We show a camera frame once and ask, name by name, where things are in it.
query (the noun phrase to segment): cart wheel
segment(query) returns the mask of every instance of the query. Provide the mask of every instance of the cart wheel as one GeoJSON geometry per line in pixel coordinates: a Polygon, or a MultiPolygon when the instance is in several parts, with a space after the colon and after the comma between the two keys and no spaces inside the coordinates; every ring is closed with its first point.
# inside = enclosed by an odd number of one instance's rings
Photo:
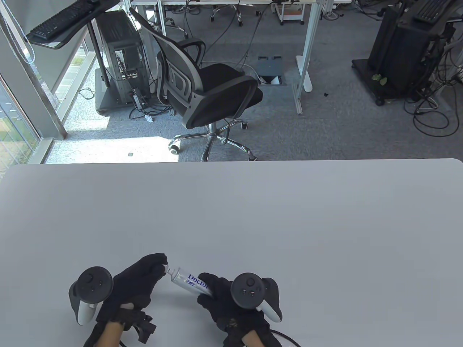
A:
{"type": "Polygon", "coordinates": [[[382,98],[377,98],[377,99],[375,100],[375,104],[376,104],[376,106],[383,106],[383,105],[384,105],[384,99],[382,99],[382,98]]]}
{"type": "Polygon", "coordinates": [[[180,151],[180,149],[173,145],[172,147],[169,148],[169,151],[172,153],[172,154],[178,154],[178,152],[180,151]]]}

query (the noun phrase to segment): office chair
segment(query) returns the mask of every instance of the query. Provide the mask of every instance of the office chair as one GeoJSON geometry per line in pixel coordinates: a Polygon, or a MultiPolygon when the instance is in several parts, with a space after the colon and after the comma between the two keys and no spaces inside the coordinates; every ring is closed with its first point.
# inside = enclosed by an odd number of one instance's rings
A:
{"type": "Polygon", "coordinates": [[[212,145],[218,139],[247,153],[249,161],[256,161],[249,148],[229,139],[228,135],[234,125],[240,124],[246,129],[247,123],[239,117],[246,108],[262,101],[263,93],[257,88],[257,80],[225,64],[199,68],[206,48],[204,42],[196,38],[175,42],[155,31],[133,8],[130,13],[154,36],[161,49],[157,55],[159,101],[172,106],[182,116],[185,128],[207,127],[203,133],[175,136],[169,143],[170,152],[177,154],[177,144],[183,140],[207,138],[201,157],[201,161],[207,161],[212,145]],[[196,60],[185,51],[191,46],[198,49],[196,60]],[[226,118],[231,121],[218,129],[217,122],[226,118]]]}
{"type": "MultiPolygon", "coordinates": [[[[221,9],[223,8],[226,8],[226,7],[233,7],[233,9],[235,10],[235,13],[236,13],[236,17],[238,19],[238,26],[243,26],[243,20],[241,19],[241,11],[239,10],[239,8],[237,7],[237,5],[224,5],[224,6],[218,6],[218,5],[213,5],[213,10],[212,10],[212,13],[211,13],[211,22],[214,21],[214,17],[215,17],[215,14],[220,11],[221,9]]],[[[251,7],[254,7],[254,5],[250,5],[250,4],[240,4],[240,6],[251,6],[251,7]]],[[[260,16],[262,14],[261,11],[256,11],[256,16],[260,16]]]]}

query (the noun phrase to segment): sunlight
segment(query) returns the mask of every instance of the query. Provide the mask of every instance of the sunlight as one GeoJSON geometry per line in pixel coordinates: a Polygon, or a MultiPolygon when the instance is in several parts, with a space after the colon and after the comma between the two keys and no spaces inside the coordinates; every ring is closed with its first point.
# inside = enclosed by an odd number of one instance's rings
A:
{"type": "Polygon", "coordinates": [[[47,164],[178,162],[167,147],[169,141],[160,136],[62,141],[47,164]]]}
{"type": "Polygon", "coordinates": [[[110,117],[93,120],[73,120],[66,122],[66,131],[89,131],[89,130],[105,130],[108,127],[110,117]]]}

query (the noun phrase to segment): white cable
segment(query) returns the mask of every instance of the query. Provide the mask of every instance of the white cable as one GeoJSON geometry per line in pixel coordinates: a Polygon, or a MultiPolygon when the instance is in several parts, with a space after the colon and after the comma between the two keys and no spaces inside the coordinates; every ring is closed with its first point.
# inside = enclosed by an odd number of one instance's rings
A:
{"type": "Polygon", "coordinates": [[[29,47],[31,48],[31,51],[32,51],[32,61],[29,61],[25,56],[24,56],[24,52],[23,50],[18,46],[18,43],[16,42],[16,38],[13,36],[13,33],[11,32],[11,28],[10,26],[8,25],[8,23],[5,21],[5,24],[6,24],[6,29],[8,30],[8,34],[10,35],[10,38],[14,44],[14,46],[16,47],[16,49],[20,52],[20,56],[21,58],[26,62],[28,63],[29,65],[32,65],[35,61],[35,51],[34,51],[34,48],[32,47],[31,43],[29,42],[29,40],[27,40],[26,38],[26,34],[24,34],[24,31],[23,31],[23,28],[21,27],[21,25],[19,24],[18,20],[16,19],[16,17],[14,16],[13,12],[10,10],[10,8],[8,7],[8,5],[6,4],[5,0],[1,0],[1,2],[3,3],[3,6],[5,6],[5,9],[8,11],[10,17],[14,20],[14,22],[16,23],[16,25],[18,26],[19,30],[21,31],[21,34],[22,34],[22,37],[25,38],[25,41],[26,43],[29,45],[29,47]]]}
{"type": "Polygon", "coordinates": [[[428,97],[428,103],[429,103],[429,106],[431,106],[432,104],[429,102],[431,101],[435,106],[434,107],[420,107],[419,109],[417,109],[417,111],[421,111],[421,110],[436,110],[439,108],[439,104],[431,97],[428,97]]]}

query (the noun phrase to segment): printed label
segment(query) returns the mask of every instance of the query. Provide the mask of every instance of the printed label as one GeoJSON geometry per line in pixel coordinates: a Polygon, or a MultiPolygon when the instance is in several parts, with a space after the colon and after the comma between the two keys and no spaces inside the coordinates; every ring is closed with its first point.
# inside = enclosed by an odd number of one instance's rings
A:
{"type": "Polygon", "coordinates": [[[187,282],[192,287],[196,287],[197,285],[200,285],[203,288],[207,288],[206,283],[204,283],[200,279],[197,279],[193,275],[188,275],[188,278],[185,280],[185,282],[187,282]]]}

